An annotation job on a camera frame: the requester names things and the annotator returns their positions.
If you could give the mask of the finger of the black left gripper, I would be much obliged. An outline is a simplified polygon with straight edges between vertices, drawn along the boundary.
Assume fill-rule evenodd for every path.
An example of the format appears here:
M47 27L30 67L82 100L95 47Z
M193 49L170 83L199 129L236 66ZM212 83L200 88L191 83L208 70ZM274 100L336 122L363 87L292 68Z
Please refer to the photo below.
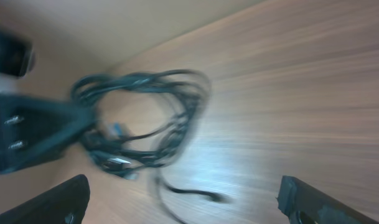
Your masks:
M91 108L0 93L0 174L60 159L95 121Z

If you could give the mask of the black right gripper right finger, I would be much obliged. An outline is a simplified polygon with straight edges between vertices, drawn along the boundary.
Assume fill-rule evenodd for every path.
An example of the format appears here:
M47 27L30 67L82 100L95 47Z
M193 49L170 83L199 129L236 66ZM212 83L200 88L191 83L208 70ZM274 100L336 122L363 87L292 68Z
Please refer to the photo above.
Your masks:
M277 197L278 209L290 224L379 224L298 178L284 175Z

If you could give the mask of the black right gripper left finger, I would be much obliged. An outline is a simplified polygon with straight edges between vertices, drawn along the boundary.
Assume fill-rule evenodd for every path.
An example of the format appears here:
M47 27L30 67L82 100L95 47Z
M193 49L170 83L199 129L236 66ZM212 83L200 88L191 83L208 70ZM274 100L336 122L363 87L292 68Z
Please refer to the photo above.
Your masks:
M90 186L80 174L0 214L0 224L81 224Z

